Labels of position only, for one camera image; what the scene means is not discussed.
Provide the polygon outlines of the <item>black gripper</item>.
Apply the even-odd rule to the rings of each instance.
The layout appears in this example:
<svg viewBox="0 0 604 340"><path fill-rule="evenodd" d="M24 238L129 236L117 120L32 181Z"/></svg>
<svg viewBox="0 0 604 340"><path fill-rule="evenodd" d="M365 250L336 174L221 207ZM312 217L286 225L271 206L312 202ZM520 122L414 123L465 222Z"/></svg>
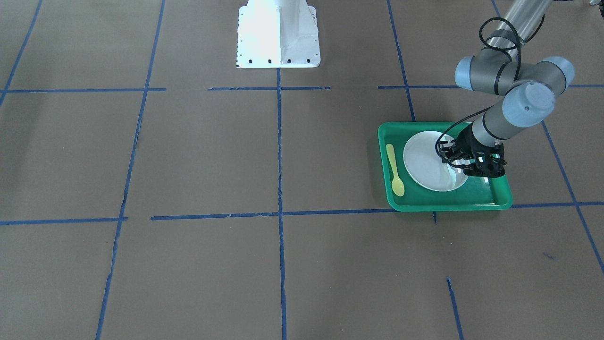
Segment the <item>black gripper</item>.
<svg viewBox="0 0 604 340"><path fill-rule="evenodd" d="M436 153L443 164L462 173L475 173L478 168L472 156L472 147L481 144L474 137L473 125L466 126L453 141L438 141Z"/></svg>

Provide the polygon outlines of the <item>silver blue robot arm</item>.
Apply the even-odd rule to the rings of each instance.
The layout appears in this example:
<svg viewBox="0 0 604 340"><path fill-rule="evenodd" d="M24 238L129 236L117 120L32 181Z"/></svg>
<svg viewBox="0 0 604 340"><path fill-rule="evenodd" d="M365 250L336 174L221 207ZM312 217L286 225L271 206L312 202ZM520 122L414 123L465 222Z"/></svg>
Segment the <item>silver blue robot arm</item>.
<svg viewBox="0 0 604 340"><path fill-rule="evenodd" d="M483 48L460 60L456 84L465 90L500 95L501 100L473 114L474 121L450 142L439 137L435 152L444 164L466 176L502 177L504 142L552 114L556 99L576 75L566 58L551 56L535 64L522 62L522 48L537 34L551 6L550 0L515 0L488 37L479 32Z"/></svg>

